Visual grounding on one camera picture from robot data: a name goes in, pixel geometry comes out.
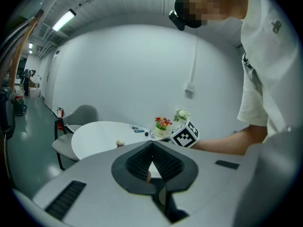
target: fire extinguisher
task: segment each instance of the fire extinguisher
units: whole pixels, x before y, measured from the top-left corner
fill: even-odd
[[[64,110],[63,108],[59,108],[57,109],[57,119],[61,119],[63,118],[63,115],[64,115]],[[63,126],[61,124],[61,122],[58,122],[58,130],[63,130]]]

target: white cube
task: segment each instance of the white cube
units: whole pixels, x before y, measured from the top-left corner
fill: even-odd
[[[199,131],[191,121],[187,120],[176,129],[170,140],[175,145],[190,148],[199,141]]]

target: fluorescent light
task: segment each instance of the fluorescent light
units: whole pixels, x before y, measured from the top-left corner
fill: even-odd
[[[70,9],[68,10],[62,17],[59,19],[59,21],[54,25],[53,30],[58,31],[65,25],[68,21],[70,21],[73,17],[76,16],[76,13]]]

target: floor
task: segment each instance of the floor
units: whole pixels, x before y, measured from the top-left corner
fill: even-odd
[[[25,104],[27,112],[16,116],[15,132],[8,140],[8,159],[14,185],[33,198],[44,184],[62,171],[51,146],[55,116],[41,97],[25,98]],[[61,159],[64,168],[74,164],[64,157]]]

